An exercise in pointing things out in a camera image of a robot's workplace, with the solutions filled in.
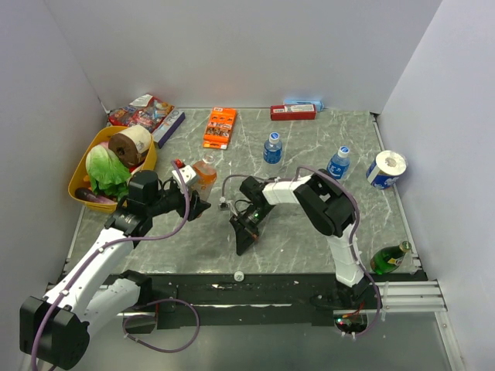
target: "eggplant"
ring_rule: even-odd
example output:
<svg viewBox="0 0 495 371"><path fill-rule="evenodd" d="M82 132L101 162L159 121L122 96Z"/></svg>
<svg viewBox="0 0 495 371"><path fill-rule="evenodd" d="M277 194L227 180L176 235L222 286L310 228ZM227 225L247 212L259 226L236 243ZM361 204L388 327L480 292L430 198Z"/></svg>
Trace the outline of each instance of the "eggplant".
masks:
<svg viewBox="0 0 495 371"><path fill-rule="evenodd" d="M92 193L88 188L78 188L74 193L78 199L82 199L83 201L88 201L89 203L106 203L106 204L114 204L115 202L107 197L96 196Z"/></svg>

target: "table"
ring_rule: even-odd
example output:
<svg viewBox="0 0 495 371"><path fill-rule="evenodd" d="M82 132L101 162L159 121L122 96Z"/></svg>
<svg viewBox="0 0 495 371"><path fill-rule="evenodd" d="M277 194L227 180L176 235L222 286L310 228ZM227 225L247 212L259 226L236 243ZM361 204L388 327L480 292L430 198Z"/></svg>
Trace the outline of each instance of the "table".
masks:
<svg viewBox="0 0 495 371"><path fill-rule="evenodd" d="M229 212L220 211L217 204L221 182L230 174L289 177L295 174L298 165L325 168L341 145L350 147L351 164L343 184L354 194L360 207L357 246L362 251L364 265L370 269L370 259L379 249L407 240L395 191L375 189L366 180L365 172L381 150L369 113L325 110L311 121L271 121L269 109L240 109L232 140L228 149L222 151L202 147L210 109L184 111L186 120L159 150L155 170L161 179L167 179L174 158L192 165L203 154L213 154L218 178L209 198L212 207L168 240L141 242L114 273L127 269L144 274L335 272L326 238L315 230L300 206L276 206L261 225L259 241L239 257L235 254ZM263 143L272 131L280 134L284 145L282 164L277 168L269 168L263 161ZM227 199L242 197L240 184L239 178L228 181ZM107 217L84 210L66 269L71 269L91 247ZM168 233L179 221L175 212L158 216L149 235ZM408 254L395 272L415 270Z"/></svg>

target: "green leafy vegetable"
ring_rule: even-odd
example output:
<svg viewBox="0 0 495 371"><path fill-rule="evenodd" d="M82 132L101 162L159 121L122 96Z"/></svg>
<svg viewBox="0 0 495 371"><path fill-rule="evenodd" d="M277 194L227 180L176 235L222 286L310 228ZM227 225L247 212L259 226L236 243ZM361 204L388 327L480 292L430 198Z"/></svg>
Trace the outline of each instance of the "green leafy vegetable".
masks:
<svg viewBox="0 0 495 371"><path fill-rule="evenodd" d="M127 181L131 178L131 173L108 148L97 145L89 151L86 171L95 194L104 193L107 196L117 196L118 199L127 195Z"/></svg>

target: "orange bottle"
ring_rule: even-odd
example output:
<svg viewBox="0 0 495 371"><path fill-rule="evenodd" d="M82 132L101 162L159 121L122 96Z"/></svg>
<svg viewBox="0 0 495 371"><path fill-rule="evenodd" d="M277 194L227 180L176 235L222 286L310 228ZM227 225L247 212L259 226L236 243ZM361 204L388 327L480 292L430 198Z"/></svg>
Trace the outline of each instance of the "orange bottle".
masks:
<svg viewBox="0 0 495 371"><path fill-rule="evenodd" d="M211 189L217 180L217 170L213 167L213 160L212 155L204 155L203 160L193 165L193 169L200 177L200 180L194 183L191 188L200 194L200 198L203 201L208 200Z"/></svg>

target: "blue bottle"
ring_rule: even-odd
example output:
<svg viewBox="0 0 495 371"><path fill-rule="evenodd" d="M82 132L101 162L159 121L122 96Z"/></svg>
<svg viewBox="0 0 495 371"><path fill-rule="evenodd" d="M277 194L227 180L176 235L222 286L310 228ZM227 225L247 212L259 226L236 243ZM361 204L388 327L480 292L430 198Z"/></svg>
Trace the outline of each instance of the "blue bottle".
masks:
<svg viewBox="0 0 495 371"><path fill-rule="evenodd" d="M343 145L330 159L326 170L334 179L342 179L350 165L349 148Z"/></svg>
<svg viewBox="0 0 495 371"><path fill-rule="evenodd" d="M271 133L268 140L265 142L263 151L263 159L268 164L277 164L282 158L282 141L278 133Z"/></svg>

